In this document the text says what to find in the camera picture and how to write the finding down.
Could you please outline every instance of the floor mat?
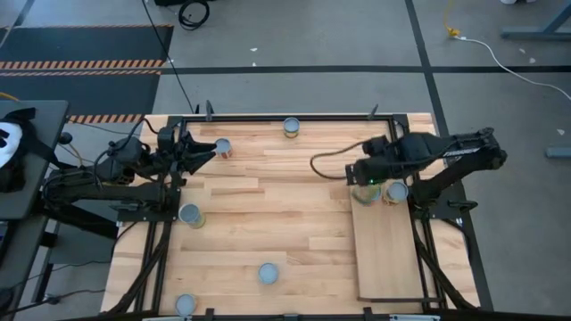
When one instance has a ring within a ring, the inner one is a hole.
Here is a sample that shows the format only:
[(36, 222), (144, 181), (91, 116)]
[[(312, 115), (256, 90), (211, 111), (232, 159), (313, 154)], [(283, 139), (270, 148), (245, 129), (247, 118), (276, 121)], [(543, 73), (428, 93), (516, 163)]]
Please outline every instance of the floor mat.
[(130, 122), (153, 110), (159, 72), (2, 72), (0, 88), (20, 100), (65, 100), (71, 120)]
[[(170, 47), (173, 27), (157, 26)], [(159, 67), (166, 54), (151, 26), (16, 28), (0, 49), (0, 69)]]

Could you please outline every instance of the food can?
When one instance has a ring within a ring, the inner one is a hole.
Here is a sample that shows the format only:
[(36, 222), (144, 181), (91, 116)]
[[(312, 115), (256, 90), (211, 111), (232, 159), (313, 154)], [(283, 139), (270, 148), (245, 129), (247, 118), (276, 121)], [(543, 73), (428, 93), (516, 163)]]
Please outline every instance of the food can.
[(383, 202), (387, 205), (396, 205), (407, 200), (409, 187), (401, 181), (394, 181), (385, 188)]
[(216, 154), (223, 159), (228, 159), (232, 156), (232, 146), (230, 141), (226, 138), (221, 138), (216, 141)]
[(362, 205), (369, 206), (374, 201), (381, 198), (381, 186), (380, 185), (368, 185), (368, 186), (355, 186), (351, 191), (351, 196), (355, 201)]
[(264, 263), (258, 270), (258, 277), (263, 284), (273, 284), (277, 281), (277, 266), (273, 263)]
[(178, 218), (192, 228), (203, 227), (206, 219), (194, 204), (185, 204), (178, 209)]
[(175, 310), (179, 317), (188, 317), (196, 309), (196, 297), (192, 294), (182, 294), (178, 296), (175, 303)]
[(284, 135), (288, 138), (294, 138), (300, 133), (300, 121), (294, 117), (284, 120)]

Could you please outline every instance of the wooden tabletop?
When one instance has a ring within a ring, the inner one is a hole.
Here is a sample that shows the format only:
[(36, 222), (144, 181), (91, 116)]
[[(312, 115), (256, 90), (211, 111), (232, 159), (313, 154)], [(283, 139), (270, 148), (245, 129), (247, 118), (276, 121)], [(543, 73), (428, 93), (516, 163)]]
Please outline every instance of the wooden tabletop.
[[(168, 116), (147, 118), (158, 129), (166, 125)], [(409, 114), (409, 122), (411, 131), (434, 133), (430, 114)], [(386, 122), (304, 121), (293, 139), (283, 135), (281, 122), (271, 121), (191, 123), (188, 129), (198, 142), (229, 139), (233, 155), (227, 160), (216, 157), (195, 175), (186, 175), (188, 184), (182, 190), (181, 204), (196, 204), (205, 214), (206, 224), (200, 229), (181, 222), (173, 225), (162, 315), (175, 314), (175, 300), (182, 293), (196, 297), (196, 315), (203, 315), (207, 308), (215, 308), (217, 315), (361, 314), (364, 307), (371, 307), (374, 313), (421, 311), (419, 303), (357, 300), (358, 258), (349, 187), (344, 181), (318, 177), (309, 166), (315, 153), (388, 135)], [(141, 140), (156, 146), (156, 136), (148, 128)], [(355, 148), (320, 159), (316, 166), (328, 174), (342, 175), (345, 164), (362, 157), (362, 150)], [(431, 177), (442, 166), (436, 162), (421, 176)], [(442, 270), (464, 297), (477, 305), (462, 234), (440, 221), (431, 225)], [(114, 306), (137, 276), (147, 228), (148, 223), (137, 224), (115, 247), (102, 310)], [(410, 257), (414, 252), (407, 246), (400, 249)], [(271, 285), (258, 280), (258, 268), (266, 262), (279, 269), (279, 278)], [(417, 268), (388, 268), (383, 273), (386, 279), (418, 279)], [(435, 296), (432, 277), (427, 280)], [(150, 308), (153, 281), (151, 275), (146, 308)], [(410, 284), (414, 291), (418, 289), (416, 283)]]

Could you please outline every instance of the concrete floor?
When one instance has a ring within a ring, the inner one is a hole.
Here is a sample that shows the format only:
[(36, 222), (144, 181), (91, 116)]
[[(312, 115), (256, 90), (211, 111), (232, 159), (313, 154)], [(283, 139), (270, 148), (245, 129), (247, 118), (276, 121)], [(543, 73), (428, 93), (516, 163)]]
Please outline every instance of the concrete floor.
[[(24, 0), (0, 0), (0, 26), (11, 25)], [(487, 42), (506, 65), (571, 65), (571, 43), (505, 41), (501, 26), (547, 22), (564, 1), (506, 6), (498, 0), (459, 0), (450, 24)], [(414, 0), (426, 50), (434, 66), (493, 66), (485, 48), (446, 38), (446, 0)], [(149, 4), (155, 23), (177, 25), (176, 16)], [(24, 26), (147, 23), (137, 0), (36, 0)], [(406, 6), (401, 0), (219, 0), (211, 19), (187, 32), (176, 26), (170, 49), (177, 67), (286, 65), (419, 66)], [(526, 74), (571, 92), (571, 74)], [(571, 315), (571, 243), (567, 218), (571, 162), (547, 160), (549, 145), (571, 145), (571, 102), (554, 90), (507, 74), (434, 76), (451, 133), (493, 127), (508, 152), (498, 171), (464, 180), (494, 308), (499, 311)], [(298, 73), (181, 76), (193, 103), (212, 101), (222, 112), (433, 111), (422, 74)], [(154, 113), (188, 112), (174, 76), (161, 76)], [(126, 125), (111, 125), (128, 131)], [(70, 125), (84, 158), (93, 159), (112, 135)], [(561, 135), (558, 129), (565, 130)], [(89, 148), (83, 147), (89, 142)], [(61, 150), (65, 160), (70, 156)], [(89, 241), (90, 246), (109, 246)], [(48, 291), (104, 288), (107, 266), (70, 267), (54, 273)], [(89, 278), (80, 278), (89, 273)], [(102, 295), (82, 294), (56, 306), (18, 315), (28, 320), (49, 311), (53, 319), (94, 315)]]

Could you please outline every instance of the orange and black striped tape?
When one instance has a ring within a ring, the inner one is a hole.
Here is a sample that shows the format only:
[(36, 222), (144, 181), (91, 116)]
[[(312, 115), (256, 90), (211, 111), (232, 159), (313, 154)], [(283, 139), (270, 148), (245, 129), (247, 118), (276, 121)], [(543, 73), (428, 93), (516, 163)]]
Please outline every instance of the orange and black striped tape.
[[(155, 27), (172, 27), (169, 23), (154, 25)], [(16, 29), (37, 29), (37, 28), (151, 28), (150, 24), (132, 24), (132, 25), (81, 25), (81, 26), (68, 26), (68, 25), (41, 25), (41, 26), (18, 26)]]
[(62, 62), (0, 62), (0, 70), (50, 70), (50, 69), (106, 69), (106, 68), (158, 68), (162, 59), (62, 61)]
[(161, 75), (157, 70), (99, 70), (99, 71), (48, 71), (0, 72), (0, 77), (31, 76), (100, 76), (100, 75)]
[(98, 123), (129, 123), (137, 122), (144, 114), (119, 114), (119, 115), (72, 115), (68, 123), (98, 124)]

